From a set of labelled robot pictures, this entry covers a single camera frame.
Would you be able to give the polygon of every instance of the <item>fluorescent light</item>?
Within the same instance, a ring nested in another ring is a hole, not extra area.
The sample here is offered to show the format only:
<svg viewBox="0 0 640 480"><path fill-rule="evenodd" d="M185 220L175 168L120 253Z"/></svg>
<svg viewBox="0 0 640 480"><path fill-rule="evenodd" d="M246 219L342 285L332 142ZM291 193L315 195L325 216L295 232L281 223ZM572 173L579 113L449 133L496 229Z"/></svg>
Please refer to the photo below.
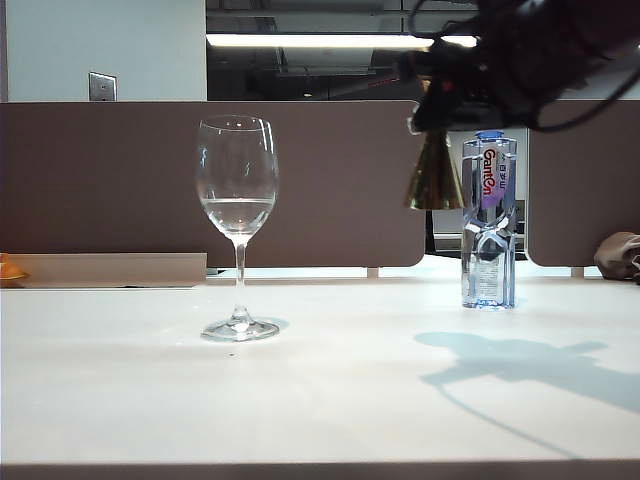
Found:
<svg viewBox="0 0 640 480"><path fill-rule="evenodd" d="M408 50L430 47L433 40L410 35L278 35L278 34L208 34L207 40L214 47L283 47L283 48L387 48ZM474 37L445 37L464 46L475 45Z"/></svg>

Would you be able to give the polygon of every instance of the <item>electrical outlet plate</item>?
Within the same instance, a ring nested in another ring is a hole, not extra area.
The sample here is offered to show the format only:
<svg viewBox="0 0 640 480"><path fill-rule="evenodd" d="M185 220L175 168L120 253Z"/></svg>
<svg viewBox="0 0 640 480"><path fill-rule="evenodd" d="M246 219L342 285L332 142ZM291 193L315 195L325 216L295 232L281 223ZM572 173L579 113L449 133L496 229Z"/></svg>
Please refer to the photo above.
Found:
<svg viewBox="0 0 640 480"><path fill-rule="evenodd" d="M89 72L89 101L115 102L117 100L116 95L115 76Z"/></svg>

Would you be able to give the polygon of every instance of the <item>brass cone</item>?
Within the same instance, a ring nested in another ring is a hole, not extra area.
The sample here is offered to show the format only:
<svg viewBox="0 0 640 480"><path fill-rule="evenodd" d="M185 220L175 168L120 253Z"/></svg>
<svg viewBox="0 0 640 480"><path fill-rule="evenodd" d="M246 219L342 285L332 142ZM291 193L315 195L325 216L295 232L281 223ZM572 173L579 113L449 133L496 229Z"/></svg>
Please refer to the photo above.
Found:
<svg viewBox="0 0 640 480"><path fill-rule="evenodd" d="M451 210L464 205L460 176L449 155L445 129L425 134L405 205L416 210Z"/></svg>

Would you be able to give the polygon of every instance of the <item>table surface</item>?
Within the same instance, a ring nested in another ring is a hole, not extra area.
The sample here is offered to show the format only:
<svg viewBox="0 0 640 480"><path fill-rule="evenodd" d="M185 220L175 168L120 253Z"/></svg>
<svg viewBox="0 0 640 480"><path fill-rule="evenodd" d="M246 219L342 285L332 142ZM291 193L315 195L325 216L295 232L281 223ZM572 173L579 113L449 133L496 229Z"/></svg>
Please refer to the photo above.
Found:
<svg viewBox="0 0 640 480"><path fill-rule="evenodd" d="M516 308L486 312L454 259L249 270L281 333L242 344L199 337L227 278L3 290L3 473L639 478L640 289L591 273L518 262Z"/></svg>

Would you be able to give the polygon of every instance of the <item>cubicle divider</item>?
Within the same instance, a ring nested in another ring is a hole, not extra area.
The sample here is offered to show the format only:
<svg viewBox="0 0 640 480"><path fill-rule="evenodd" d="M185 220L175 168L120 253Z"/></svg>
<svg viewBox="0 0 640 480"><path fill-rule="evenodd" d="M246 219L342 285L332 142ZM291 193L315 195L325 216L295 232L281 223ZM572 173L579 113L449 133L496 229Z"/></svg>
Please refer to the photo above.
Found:
<svg viewBox="0 0 640 480"><path fill-rule="evenodd" d="M574 118L596 100L563 100L543 124ZM615 232L640 233L640 100L619 100L559 133L531 132L527 253L539 265L594 265Z"/></svg>
<svg viewBox="0 0 640 480"><path fill-rule="evenodd" d="M206 252L231 243L194 188L200 118L251 114L274 128L276 207L250 266L408 266L424 212L403 206L421 137L409 101L31 103L0 105L0 251Z"/></svg>

